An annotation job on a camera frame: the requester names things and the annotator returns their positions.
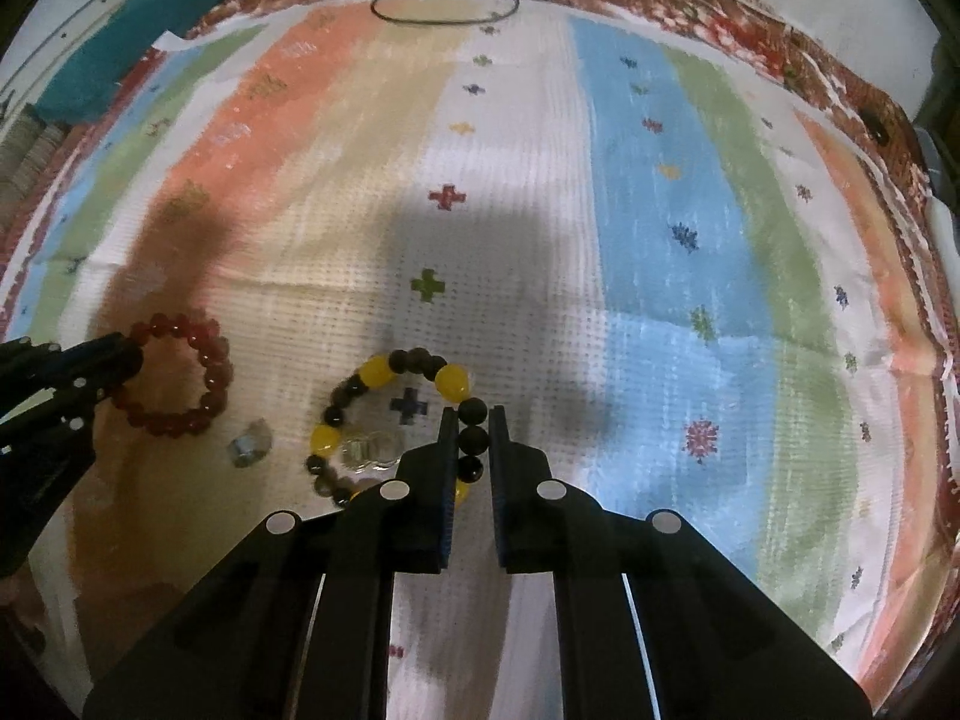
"black robotic claw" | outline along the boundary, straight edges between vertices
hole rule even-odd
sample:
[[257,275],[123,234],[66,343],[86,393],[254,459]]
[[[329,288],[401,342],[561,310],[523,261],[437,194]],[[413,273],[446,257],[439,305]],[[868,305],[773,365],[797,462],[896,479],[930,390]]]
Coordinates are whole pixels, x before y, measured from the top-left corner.
[[143,352],[120,333],[70,349],[0,344],[0,415],[40,391],[52,396],[0,423],[0,577],[27,559],[40,532],[90,468],[93,410],[136,375]]
[[[867,720],[856,683],[675,512],[604,511],[491,411],[500,562],[551,571],[563,714]],[[276,512],[94,686],[85,720],[382,720],[395,571],[450,548],[457,418],[345,512]]]

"teal pillow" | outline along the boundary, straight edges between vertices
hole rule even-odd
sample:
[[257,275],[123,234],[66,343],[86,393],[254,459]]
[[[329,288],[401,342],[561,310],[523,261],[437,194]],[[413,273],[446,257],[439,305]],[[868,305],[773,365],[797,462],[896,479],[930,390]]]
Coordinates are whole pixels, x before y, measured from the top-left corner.
[[123,79],[165,31],[183,35],[222,0],[127,0],[64,63],[37,103],[47,122],[93,122],[107,112]]

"bedsheet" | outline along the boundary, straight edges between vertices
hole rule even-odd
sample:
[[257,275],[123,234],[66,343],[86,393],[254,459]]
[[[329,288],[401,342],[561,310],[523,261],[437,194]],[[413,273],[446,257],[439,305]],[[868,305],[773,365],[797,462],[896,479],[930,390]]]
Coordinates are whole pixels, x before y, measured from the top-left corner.
[[[879,706],[955,613],[960,522],[955,319],[899,110],[746,0],[520,0],[438,28],[242,1],[157,43],[8,241],[7,338],[189,311],[236,374],[203,437],[102,407],[31,557],[51,681],[81,698],[270,512],[331,511],[304,469],[326,394],[426,346],[560,478],[681,512]],[[186,351],[148,357],[144,400],[198,394]],[[420,385],[397,425],[405,386],[350,416],[429,442],[442,402]],[[234,469],[256,418],[274,448]],[[397,578],[390,717],[559,716],[549,581],[498,571],[486,485],[448,574]]]

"orange stripe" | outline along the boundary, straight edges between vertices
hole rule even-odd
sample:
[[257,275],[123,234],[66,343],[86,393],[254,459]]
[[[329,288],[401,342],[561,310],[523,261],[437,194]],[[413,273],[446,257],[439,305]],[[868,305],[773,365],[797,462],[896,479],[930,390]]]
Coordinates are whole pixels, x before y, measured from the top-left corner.
[[891,372],[896,379],[904,433],[904,504],[889,566],[886,600],[861,656],[859,678],[874,706],[878,706],[923,636],[922,621],[915,619],[912,610],[928,595],[925,562],[931,551],[944,546],[933,517],[938,467],[933,382],[937,353],[923,327],[923,307],[913,293],[890,220],[877,205],[868,177],[847,146],[812,119],[799,112],[797,117],[846,200],[877,284],[893,351]]
[[[358,47],[382,28],[363,4],[333,10],[332,20],[329,12],[308,15],[267,49],[168,172],[128,264],[104,295],[96,334],[125,331],[155,311],[173,314],[202,304],[205,274],[237,250],[248,231],[282,212],[285,196],[271,191],[272,180],[308,147],[331,85],[352,69]],[[242,125],[253,137],[243,134]],[[195,404],[202,384],[194,353],[182,343],[153,343],[146,351],[152,359],[131,383],[136,397],[148,409]],[[102,410],[98,423],[102,451],[74,499],[72,567],[78,608],[100,620],[109,599],[157,581],[149,534],[136,512],[143,493],[137,461],[150,453],[146,442],[157,440],[128,429],[114,409]],[[104,488],[113,493],[107,504]],[[144,539],[140,547],[138,538]],[[176,600],[176,593],[162,595],[165,604]]]

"beaded bracelet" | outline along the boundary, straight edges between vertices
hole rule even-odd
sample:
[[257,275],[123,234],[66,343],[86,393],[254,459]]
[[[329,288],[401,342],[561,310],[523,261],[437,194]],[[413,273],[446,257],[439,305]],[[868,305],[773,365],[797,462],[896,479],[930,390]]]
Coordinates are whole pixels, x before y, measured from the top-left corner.
[[199,408],[182,413],[148,412],[143,404],[131,398],[126,386],[110,392],[110,400],[127,414],[131,427],[146,428],[151,436],[178,439],[184,433],[198,436],[210,427],[210,422],[227,408],[227,387],[233,381],[233,366],[229,362],[230,344],[220,335],[216,319],[191,322],[186,314],[170,319],[166,314],[154,314],[150,323],[135,322],[130,338],[146,346],[150,338],[185,338],[190,348],[197,351],[197,360],[203,366],[203,384],[208,390],[200,396]]
[[332,496],[337,506],[346,507],[358,493],[359,490],[338,478],[330,467],[330,455],[340,445],[343,437],[340,428],[347,421],[344,410],[370,389],[379,389],[398,374],[407,372],[422,374],[427,381],[433,382],[444,399],[457,404],[457,416],[466,425],[457,437],[457,446],[464,455],[457,461],[455,503],[466,498],[469,485],[483,476],[483,463],[477,455],[486,452],[490,446],[487,431],[480,427],[487,418],[487,404],[480,398],[470,397],[467,370],[418,346],[410,351],[396,349],[389,355],[374,355],[330,394],[330,405],[323,412],[323,421],[317,423],[310,435],[311,454],[306,459],[306,469],[317,477],[314,490],[318,495]]

